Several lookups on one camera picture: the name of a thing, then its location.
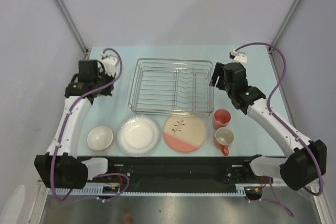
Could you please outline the metal wire dish rack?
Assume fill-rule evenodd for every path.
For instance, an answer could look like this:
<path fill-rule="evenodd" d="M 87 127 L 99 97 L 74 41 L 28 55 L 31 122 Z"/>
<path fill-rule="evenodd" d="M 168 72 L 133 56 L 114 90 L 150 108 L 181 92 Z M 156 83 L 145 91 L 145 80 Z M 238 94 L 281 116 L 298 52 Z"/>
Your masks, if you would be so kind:
<path fill-rule="evenodd" d="M 214 111 L 208 60 L 140 58 L 129 97 L 134 113 L 208 117 Z"/>

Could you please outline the white bowl orange outside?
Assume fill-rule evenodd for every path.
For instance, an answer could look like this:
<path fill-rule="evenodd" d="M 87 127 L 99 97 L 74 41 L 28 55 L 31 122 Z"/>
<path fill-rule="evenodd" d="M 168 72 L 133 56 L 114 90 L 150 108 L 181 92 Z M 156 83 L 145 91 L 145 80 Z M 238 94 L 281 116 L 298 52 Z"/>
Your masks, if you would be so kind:
<path fill-rule="evenodd" d="M 87 144 L 94 151 L 108 148 L 113 141 L 113 132 L 109 127 L 98 126 L 92 129 L 87 136 Z"/>

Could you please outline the white scalloped plate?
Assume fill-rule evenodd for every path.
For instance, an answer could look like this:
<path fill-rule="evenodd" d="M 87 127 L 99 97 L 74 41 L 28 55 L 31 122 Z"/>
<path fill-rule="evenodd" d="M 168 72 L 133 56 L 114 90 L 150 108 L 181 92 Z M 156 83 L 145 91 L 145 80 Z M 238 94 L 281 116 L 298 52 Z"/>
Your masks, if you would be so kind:
<path fill-rule="evenodd" d="M 161 136 L 161 128 L 155 119 L 134 115 L 119 126 L 117 144 L 127 156 L 143 157 L 158 147 Z"/>

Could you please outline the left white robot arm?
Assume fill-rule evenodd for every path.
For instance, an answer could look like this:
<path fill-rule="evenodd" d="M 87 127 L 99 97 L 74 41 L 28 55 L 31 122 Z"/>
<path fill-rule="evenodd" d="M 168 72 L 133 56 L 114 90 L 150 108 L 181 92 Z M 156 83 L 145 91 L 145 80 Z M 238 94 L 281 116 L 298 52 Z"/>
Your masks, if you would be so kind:
<path fill-rule="evenodd" d="M 82 189 L 88 180 L 99 176 L 110 182 L 116 169 L 107 158 L 78 159 L 77 149 L 84 121 L 94 99 L 111 96 L 116 77 L 115 57 L 101 60 L 80 60 L 78 73 L 65 89 L 65 106 L 57 132 L 46 154 L 34 160 L 43 183 L 48 188 Z"/>

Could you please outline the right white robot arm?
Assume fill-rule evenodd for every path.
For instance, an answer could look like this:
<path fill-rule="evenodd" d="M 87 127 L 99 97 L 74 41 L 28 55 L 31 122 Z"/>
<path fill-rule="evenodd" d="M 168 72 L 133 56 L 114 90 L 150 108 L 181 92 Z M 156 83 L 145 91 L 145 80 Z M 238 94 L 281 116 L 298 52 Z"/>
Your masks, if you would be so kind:
<path fill-rule="evenodd" d="M 242 169 L 245 181 L 254 183 L 261 176 L 280 178 L 289 188 L 300 190 L 322 179 L 326 173 L 327 146 L 300 133 L 272 109 L 268 98 L 248 84 L 241 63 L 216 63 L 209 85 L 226 91 L 233 106 L 257 122 L 285 155 L 252 156 L 249 165 Z"/>

